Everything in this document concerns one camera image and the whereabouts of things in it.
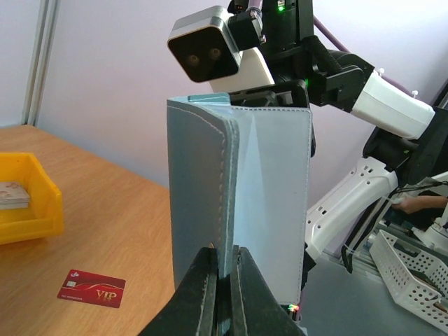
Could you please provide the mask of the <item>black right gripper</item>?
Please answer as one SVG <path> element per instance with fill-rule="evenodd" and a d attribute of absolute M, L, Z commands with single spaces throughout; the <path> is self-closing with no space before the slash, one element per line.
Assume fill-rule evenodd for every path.
<path fill-rule="evenodd" d="M 262 154 L 304 143 L 314 156 L 316 140 L 305 80 L 265 85 L 230 93 L 230 103 L 241 119 L 250 119 Z"/>

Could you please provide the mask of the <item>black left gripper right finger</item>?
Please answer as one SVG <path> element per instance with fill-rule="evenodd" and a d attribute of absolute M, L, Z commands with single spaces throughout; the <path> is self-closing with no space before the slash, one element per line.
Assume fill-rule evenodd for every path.
<path fill-rule="evenodd" d="M 247 248 L 235 246 L 230 273 L 231 335 L 303 335 L 277 303 Z"/>

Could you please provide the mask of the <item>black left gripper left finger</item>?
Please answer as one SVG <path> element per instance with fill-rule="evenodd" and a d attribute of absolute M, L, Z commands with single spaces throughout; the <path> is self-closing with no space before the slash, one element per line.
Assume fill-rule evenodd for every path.
<path fill-rule="evenodd" d="M 215 335 L 217 283 L 216 249 L 201 248 L 171 299 L 139 334 Z"/>

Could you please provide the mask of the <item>teal card holder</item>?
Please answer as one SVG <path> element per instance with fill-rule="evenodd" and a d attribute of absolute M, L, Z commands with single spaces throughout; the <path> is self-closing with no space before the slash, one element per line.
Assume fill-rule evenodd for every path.
<path fill-rule="evenodd" d="M 276 301 L 300 301 L 312 112 L 234 106 L 226 93 L 167 100 L 174 283 L 213 246 L 220 277 L 249 250 Z"/>

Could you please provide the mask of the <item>red VIP card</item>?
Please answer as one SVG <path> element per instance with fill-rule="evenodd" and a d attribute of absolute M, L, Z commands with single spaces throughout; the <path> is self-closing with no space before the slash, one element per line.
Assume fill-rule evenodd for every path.
<path fill-rule="evenodd" d="M 126 280 L 124 279 L 71 269 L 57 294 L 57 298 L 90 305 L 119 308 L 125 284 Z"/>

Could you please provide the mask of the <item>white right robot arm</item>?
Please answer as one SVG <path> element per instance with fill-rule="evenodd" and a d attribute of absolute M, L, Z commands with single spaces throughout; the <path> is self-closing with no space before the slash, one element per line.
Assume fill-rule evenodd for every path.
<path fill-rule="evenodd" d="M 314 15 L 357 54 L 432 104 L 447 80 L 446 1 L 314 1 Z M 316 154 L 309 204 L 355 166 L 373 127 L 331 106 L 314 107 Z"/>

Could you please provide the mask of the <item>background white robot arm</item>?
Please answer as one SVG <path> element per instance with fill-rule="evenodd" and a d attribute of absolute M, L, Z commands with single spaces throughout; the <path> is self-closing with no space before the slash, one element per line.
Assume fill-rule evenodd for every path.
<path fill-rule="evenodd" d="M 407 187 L 396 204 L 413 227 L 413 235 L 428 248 L 447 254 L 447 173 Z"/>

